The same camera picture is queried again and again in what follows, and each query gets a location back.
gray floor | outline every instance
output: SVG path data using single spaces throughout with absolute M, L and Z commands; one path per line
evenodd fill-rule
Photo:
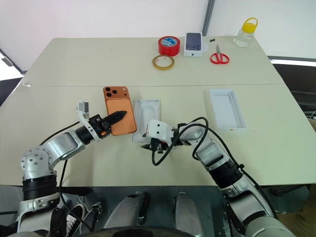
M 85 198 L 87 207 L 100 201 L 103 207 L 102 217 L 96 225 L 101 229 L 116 205 L 127 195 L 136 191 L 148 192 L 151 203 L 145 226 L 162 226 L 173 228 L 172 205 L 173 198 L 179 192 L 186 192 L 196 202 L 202 220 L 206 237 L 230 236 L 229 226 L 224 218 L 224 199 L 217 187 L 213 186 L 162 186 L 162 187 L 95 187 Z M 283 197 L 274 197 L 267 192 L 276 210 L 292 212 L 298 211 L 308 197 L 307 188 L 303 187 L 292 191 Z M 79 203 L 78 196 L 68 195 L 72 205 Z M 17 210 L 22 199 L 21 188 L 0 186 L 0 211 Z M 16 220 L 15 215 L 0 216 L 0 224 L 8 225 Z

yellow tape roll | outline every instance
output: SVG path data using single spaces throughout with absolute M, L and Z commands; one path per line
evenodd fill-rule
M 169 58 L 169 59 L 171 60 L 170 65 L 165 66 L 165 67 L 159 66 L 159 65 L 157 64 L 157 61 L 158 61 L 159 58 L 161 58 L 161 57 L 167 57 L 167 58 Z M 154 66 L 155 68 L 159 69 L 159 70 L 162 70 L 162 71 L 169 70 L 170 68 L 173 67 L 173 65 L 174 65 L 174 59 L 173 59 L 172 57 L 168 56 L 168 55 L 158 55 L 157 57 L 153 58 L 153 66 Z

white table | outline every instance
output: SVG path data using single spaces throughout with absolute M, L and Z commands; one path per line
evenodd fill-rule
M 171 70 L 159 71 L 152 59 L 159 55 L 158 38 L 53 39 L 24 81 L 32 86 L 169 86 L 284 83 L 259 43 L 237 47 L 233 37 L 205 37 L 208 51 L 201 58 L 174 57 Z M 220 46 L 230 63 L 215 65 L 209 57 Z
M 104 82 L 113 83 L 110 79 Z M 79 99 L 90 102 L 91 116 L 105 116 L 102 88 L 18 87 L 0 107 L 0 182 L 22 184 L 19 162 L 23 153 L 77 121 Z M 206 116 L 214 127 L 211 88 L 234 89 L 248 129 L 219 134 L 259 184 L 316 182 L 316 134 L 285 84 L 129 86 L 129 92 L 133 101 L 160 99 L 164 122 L 176 126 Z M 130 139 L 130 134 L 109 136 L 87 146 L 69 160 L 65 186 L 215 185 L 191 157 L 191 147 L 173 150 L 156 167 L 151 163 L 151 152 L 140 148 L 143 143 Z M 58 178 L 62 165 L 56 166 Z

tape roll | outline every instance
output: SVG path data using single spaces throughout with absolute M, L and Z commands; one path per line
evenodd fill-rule
M 170 62 L 167 64 L 167 66 L 160 66 L 158 65 L 159 60 L 164 60 L 168 59 Z M 172 68 L 174 65 L 174 59 L 168 55 L 158 55 L 155 58 L 153 58 L 153 66 L 159 70 L 165 71 L 170 68 Z
M 161 55 L 176 56 L 180 51 L 180 40 L 175 36 L 164 36 L 158 40 Z

orange phone case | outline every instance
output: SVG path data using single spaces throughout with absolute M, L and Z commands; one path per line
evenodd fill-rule
M 111 133 L 114 136 L 136 132 L 136 121 L 132 104 L 125 86 L 106 86 L 103 88 L 105 104 L 108 115 L 116 111 L 127 111 L 121 121 L 111 126 Z

